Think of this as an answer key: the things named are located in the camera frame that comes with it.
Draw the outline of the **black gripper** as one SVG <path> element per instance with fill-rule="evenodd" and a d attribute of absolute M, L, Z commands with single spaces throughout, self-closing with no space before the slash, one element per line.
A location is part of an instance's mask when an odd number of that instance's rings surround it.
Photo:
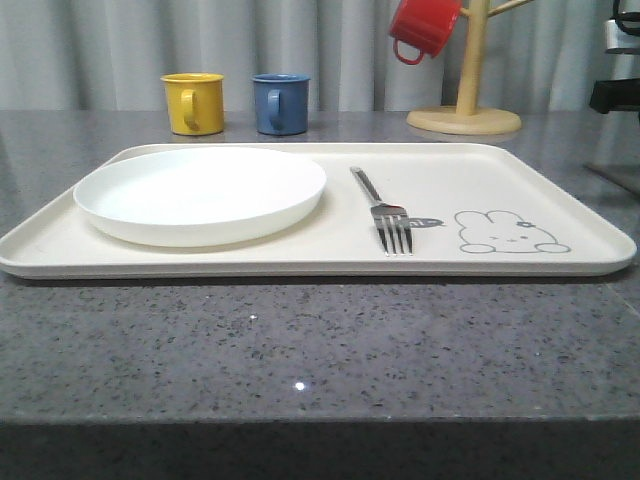
<path fill-rule="evenodd" d="M 639 12 L 620 9 L 614 0 L 611 15 L 605 22 L 605 52 L 616 55 L 639 55 Z M 600 114 L 612 111 L 639 112 L 639 79 L 599 80 L 593 85 L 589 106 Z"/>

